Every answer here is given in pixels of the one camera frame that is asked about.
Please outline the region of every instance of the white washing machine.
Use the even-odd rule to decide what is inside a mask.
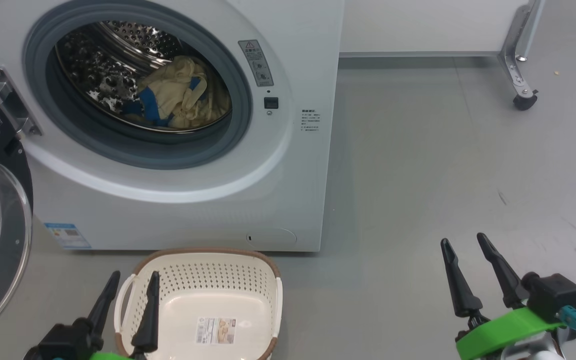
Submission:
[[[343,0],[0,0],[0,121],[35,215],[67,249],[319,250],[342,18]],[[126,121],[131,59],[178,54],[217,75],[226,114]]]

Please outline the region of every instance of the white board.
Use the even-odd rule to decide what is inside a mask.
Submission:
[[[528,0],[345,0],[341,56],[491,55]]]

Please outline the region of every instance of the perforated basket wall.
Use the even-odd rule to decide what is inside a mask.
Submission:
[[[261,253],[220,248],[158,251],[137,266],[123,321],[121,321],[121,300],[125,296],[130,278],[121,287],[115,305],[119,306],[119,319],[117,309],[115,309],[116,341],[122,355],[128,356],[133,351],[130,342],[144,314],[147,302],[146,288],[153,271],[158,271],[160,276],[160,319],[168,316],[167,308],[162,307],[167,301],[193,294],[197,296],[210,294],[246,296],[263,302],[269,309],[265,325],[267,334],[263,336],[267,338],[268,347],[259,354],[259,359],[270,356],[277,341],[281,322],[283,291],[279,271],[274,262]]]

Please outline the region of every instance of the blue and white sticker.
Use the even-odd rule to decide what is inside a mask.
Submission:
[[[77,230],[73,223],[44,223],[46,229],[52,233],[52,237],[57,240],[64,249],[90,249],[89,242],[84,239],[82,233]]]

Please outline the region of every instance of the laundry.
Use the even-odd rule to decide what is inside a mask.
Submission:
[[[137,91],[139,102],[124,104],[124,116],[159,127],[199,128],[231,109],[226,86],[196,57],[174,57],[138,80]]]

